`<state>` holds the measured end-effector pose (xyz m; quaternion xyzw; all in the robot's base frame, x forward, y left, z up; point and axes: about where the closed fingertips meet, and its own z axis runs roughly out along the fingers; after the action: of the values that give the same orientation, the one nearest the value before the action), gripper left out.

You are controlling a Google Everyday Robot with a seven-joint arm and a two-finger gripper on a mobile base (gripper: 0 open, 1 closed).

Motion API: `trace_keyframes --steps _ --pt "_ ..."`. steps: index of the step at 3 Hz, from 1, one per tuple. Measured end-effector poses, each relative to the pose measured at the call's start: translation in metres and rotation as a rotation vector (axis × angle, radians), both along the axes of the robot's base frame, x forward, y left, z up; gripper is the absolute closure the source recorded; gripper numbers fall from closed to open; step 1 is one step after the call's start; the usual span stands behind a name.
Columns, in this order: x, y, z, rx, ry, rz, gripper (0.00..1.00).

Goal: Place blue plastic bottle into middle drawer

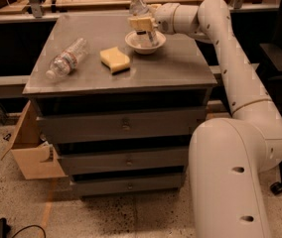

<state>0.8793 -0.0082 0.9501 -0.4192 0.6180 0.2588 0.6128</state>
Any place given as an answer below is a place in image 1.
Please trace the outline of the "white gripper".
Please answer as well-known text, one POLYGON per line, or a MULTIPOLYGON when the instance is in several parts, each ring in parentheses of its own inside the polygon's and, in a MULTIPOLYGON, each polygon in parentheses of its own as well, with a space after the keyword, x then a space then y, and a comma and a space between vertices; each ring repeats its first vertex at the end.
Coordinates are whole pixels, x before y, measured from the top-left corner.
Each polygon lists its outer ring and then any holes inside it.
POLYGON ((129 17, 129 26, 136 31, 152 32, 157 28, 163 34, 175 34, 174 15, 179 6, 179 3, 150 4, 153 17, 129 17))

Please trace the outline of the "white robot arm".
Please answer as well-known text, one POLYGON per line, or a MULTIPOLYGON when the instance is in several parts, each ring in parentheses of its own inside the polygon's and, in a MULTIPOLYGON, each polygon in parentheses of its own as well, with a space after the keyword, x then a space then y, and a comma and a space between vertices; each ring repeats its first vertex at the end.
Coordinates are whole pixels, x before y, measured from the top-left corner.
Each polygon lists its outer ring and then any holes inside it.
POLYGON ((132 14, 135 30, 212 43, 229 104, 194 132, 189 180, 197 238, 271 238, 259 175, 282 162, 282 117, 234 35, 223 0, 155 5, 132 14))

